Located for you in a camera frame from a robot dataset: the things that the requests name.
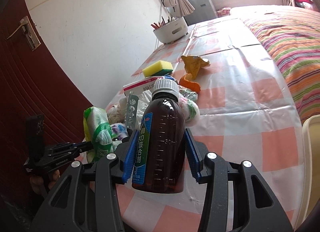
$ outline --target yellow sponge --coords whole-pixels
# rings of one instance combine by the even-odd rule
[[[164,76],[172,71],[172,64],[162,60],[159,60],[142,70],[144,77]]]

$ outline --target bottle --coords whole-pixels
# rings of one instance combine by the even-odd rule
[[[132,187],[153,193],[183,191],[185,120],[179,89],[171,79],[158,79],[141,120]]]

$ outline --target ribbed cap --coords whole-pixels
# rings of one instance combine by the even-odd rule
[[[155,94],[160,92],[166,92],[173,94],[177,99],[179,99],[179,87],[176,82],[167,78],[158,78],[154,84],[152,98]]]

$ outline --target blue gripper pad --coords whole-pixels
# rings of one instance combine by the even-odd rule
[[[130,139],[131,143],[127,152],[127,156],[123,161],[123,174],[122,174],[122,181],[123,183],[127,183],[128,179],[131,177],[135,158],[136,158],[136,148],[138,145],[138,138],[139,138],[139,131],[136,131],[132,134],[133,138]]]
[[[196,182],[199,182],[201,179],[201,166],[200,160],[196,153],[196,148],[194,146],[195,140],[190,132],[190,129],[185,131],[185,141],[186,141],[186,154],[193,178],[196,179]]]

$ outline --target wooden door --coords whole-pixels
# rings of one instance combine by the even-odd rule
[[[25,0],[9,0],[0,14],[0,193],[28,206],[31,188],[29,177],[22,172],[28,157],[26,118],[45,114],[46,144],[81,142],[83,111],[92,105],[41,37],[41,45],[34,51],[21,30],[5,40],[25,16],[33,25]]]

